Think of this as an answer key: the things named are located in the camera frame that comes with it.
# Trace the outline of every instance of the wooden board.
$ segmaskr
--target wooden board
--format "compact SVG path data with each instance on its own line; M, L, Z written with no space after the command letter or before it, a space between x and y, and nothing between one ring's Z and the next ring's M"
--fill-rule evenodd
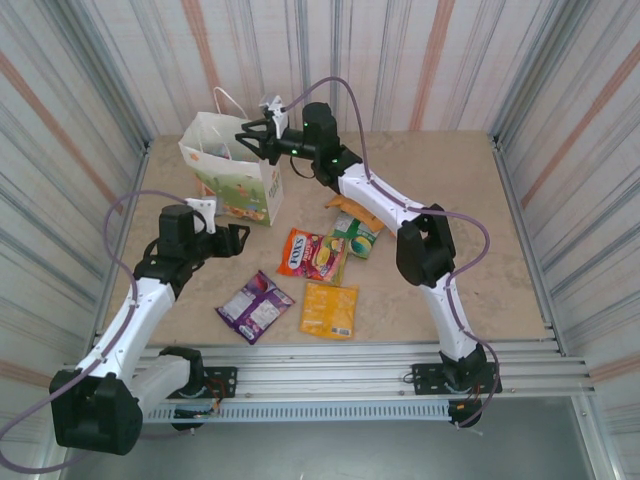
M143 188L178 196L194 196L195 182L185 166L177 142L165 136L154 141ZM360 153L358 137L342 140ZM481 132L394 132L367 135L372 169L402 193L425 205L439 203L447 210L469 214L491 233L485 260L458 279L460 297L475 333L492 340L546 337L533 287L523 260L488 139ZM299 170L309 172L305 160ZM338 212L325 209L333 192L315 180L296 176L281 160L285 200L272 227L251 225L245 251L231 259L211 259L187 284L172 310L155 330L153 344L243 344L214 308L223 305L259 269L269 275L296 302L270 327L260 343L335 342L298 331L306 280L276 273L282 248L292 227L324 234ZM168 204L162 198L141 198L124 253L128 265L140 260L144 247L157 236L158 215ZM471 224L450 220L458 255L456 264L474 258L482 235ZM420 292L409 285L395 266L395 240L384 230L368 260L350 257L343 285L359 285L356 342L435 341L435 325ZM111 319L126 295L120 274L109 309Z

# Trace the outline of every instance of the candy wrapper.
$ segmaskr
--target candy wrapper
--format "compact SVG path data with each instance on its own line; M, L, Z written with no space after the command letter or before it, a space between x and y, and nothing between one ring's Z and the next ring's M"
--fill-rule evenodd
M335 340L352 338L357 299L358 287L307 283L300 331Z
M278 273L340 285L347 259L344 238L291 229Z
M223 307L218 315L251 345L256 343L294 300L261 271Z
M348 213L340 212L330 235L345 238L348 242L349 253L356 257L369 258L378 233L380 231L372 232L364 223Z

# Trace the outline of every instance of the striped wall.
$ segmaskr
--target striped wall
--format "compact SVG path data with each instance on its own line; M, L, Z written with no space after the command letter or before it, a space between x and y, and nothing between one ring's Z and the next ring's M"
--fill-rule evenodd
M84 353L109 267L102 217L131 188L143 148L59 14L51 2L0 10L0 423ZM49 417L10 431L3 452L37 462ZM2 467L0 477L14 478Z
M327 75L368 130L487 130L564 0L71 0L152 136L213 110L220 85L250 115ZM357 128L343 89L312 97Z
M566 346L586 357L640 478L640 2L581 6L528 107L496 133Z

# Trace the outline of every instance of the purple cable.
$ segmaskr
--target purple cable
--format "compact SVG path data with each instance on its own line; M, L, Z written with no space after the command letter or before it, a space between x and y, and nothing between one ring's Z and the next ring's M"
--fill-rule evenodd
M491 387L489 395L487 396L487 399L485 400L485 402L482 404L482 406L478 409L478 411L476 413L471 415L469 418L467 418L463 422L460 422L459 424L457 424L458 427L464 427L468 423L472 422L476 417L480 416L482 414L482 412L487 408L489 403L491 403L491 400L493 399L493 396L495 395L496 390L498 389L498 384L500 383L500 361L498 360L498 355L497 355L496 351L493 349L493 347L486 340L483 340L483 339L475 336L473 333L468 332L465 329L464 325L460 321L460 317L458 316L458 312L456 311L456 307L455 307L455 304L453 302L453 295L451 293L450 286L451 286L451 282L453 281L454 278L456 278L461 273L466 272L471 267L477 265L487 255L487 253L489 252L489 246L491 245L491 239L489 237L489 231L478 220L476 220L475 218L470 217L468 215L465 215L463 213L443 212L443 211L440 211L440 210L430 210L428 208L409 207L409 206L405 205L404 202L401 199L394 197L391 193L387 192L382 186L378 185L378 183L376 183L376 181L373 178L371 178L371 170L369 169L369 158L367 156L367 146L366 146L365 140L364 140L364 127L362 126L362 117L360 116L360 108L358 108L358 102L356 101L356 96L353 93L353 90L351 89L351 86L347 83L346 80L344 80L344 79L342 79L340 77L334 77L334 76L325 77L325 78L323 78L321 80L318 80L316 83L314 83L309 88L307 88L304 92L302 92L302 94L299 97L297 97L295 100L293 100L289 105L284 107L284 111L288 111L291 108L295 107L305 97L307 97L313 90L315 90L320 85L322 85L324 83L327 83L327 82L338 82L338 83L341 83L342 85L344 85L344 87L347 89L347 92L349 93L349 97L351 98L351 103L353 104L353 110L354 110L354 112L356 114L356 120L358 122L358 131L360 132L360 143L362 145L362 162L363 162L363 165L364 165L364 171L365 171L365 173L367 175L367 180L369 181L369 183L371 183L371 185L374 186L374 188L376 190L378 190L382 195L384 195L386 198L388 198L389 200L394 202L396 205L399 205L402 208L404 208L406 210L409 210L410 212L424 213L426 215L439 215L439 216L443 216L443 217L458 218L460 220L464 220L464 221L467 221L469 223L472 223L473 225L478 227L480 229L480 231L482 232L482 235L484 235L484 242L485 242L484 243L484 248L482 249L480 254L476 258L471 260L469 263L467 263L466 265L463 265L459 269L455 270L451 275L449 275L449 278L447 278L447 281L446 281L446 284L445 284L446 291L447 291L447 300L449 302L449 307L451 308L451 313L453 314L453 319L455 320L456 325L458 325L458 328L460 329L460 331L462 333L464 333L468 338L470 338L474 342L477 342L480 345L482 345L484 348L486 348L489 351L489 353L491 353L491 356L493 357L493 360L494 360L495 365L496 365L495 379L493 381L493 385Z
M114 263L116 263L120 268L122 268L124 270L124 272L127 274L127 277L129 279L129 283L131 283L132 298L134 298L134 299L138 298L138 284L136 283L136 279L134 278L133 272L131 271L131 269L124 262L122 262L111 251L111 248L109 248L109 238L108 238L108 233L107 232L108 232L109 220L111 219L111 215L113 214L113 211L118 207L118 205L120 205L125 200L128 200L128 199L133 198L133 197L138 197L140 195L160 195L162 197L170 198L170 199L172 199L172 200L174 200L176 202L179 202L179 203L185 203L185 200L183 198L176 197L175 195L171 195L170 193L161 192L159 190L138 190L138 191L135 191L135 192L131 192L131 193L127 193L125 195L122 195L121 197L118 197L111 204L111 206L109 207L109 210L107 211L107 214L104 217L104 222L102 224L102 243L104 245L105 250L107 251L107 256ZM122 322L122 325L120 326L120 328L116 332L116 334L113 337L113 339L107 344L107 346L103 350L103 352L102 352L103 356L107 355L113 349L113 347L116 345L116 343L118 343L118 340L120 340L120 338L124 334L125 330L129 326L129 323L131 322L131 318L133 317L133 314L134 314L135 310L136 310L135 309L135 305L131 305L129 307L129 310L127 311L127 315L126 315L124 321ZM65 385L60 387L58 390L53 392L51 395L49 395L48 397L43 398L38 403L32 405L31 407L26 409L24 412L22 412L21 414L16 416L14 419L9 421L6 425L4 425L0 429L0 441L9 432L9 430L11 430L13 427L15 427L18 423L23 421L25 418L33 415L35 412L40 410L42 407L44 407L48 403L51 403L52 401L54 401L56 398L58 398L61 395L65 394L70 389L75 387L78 383L80 383L82 380L84 380L86 377L88 377L91 374L91 372L93 372L98 367L98 365L100 365L100 360L94 361L91 365L89 365L87 368L85 368L80 373L80 375L75 377L69 383L66 383ZM90 452L87 452L84 455L76 456L76 457L72 458L71 460L67 460L65 462L59 463L58 465L53 465L53 466L50 466L50 467L42 467L42 468L32 468L32 467L23 467L22 465L17 465L15 463L11 462L9 459L7 459L7 457L4 456L2 451L0 451L0 465L2 465L5 468L8 468L9 470L13 470L14 472L24 473L24 474L27 474L27 475L39 474L39 473L51 473L51 472L56 472L58 470L62 470L63 468L69 467L71 465L75 465L80 460L83 460L84 458L86 458L89 453Z

